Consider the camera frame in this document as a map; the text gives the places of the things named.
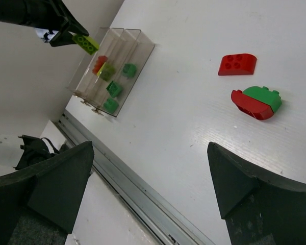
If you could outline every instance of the tabletop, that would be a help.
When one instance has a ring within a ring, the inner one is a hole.
[[[306,183],[306,0],[125,0],[112,27],[157,45],[117,118],[73,97],[67,110],[215,244],[230,244],[207,159],[214,141]],[[257,57],[252,76],[218,76],[225,55]],[[266,86],[269,120],[240,112],[232,90]]]

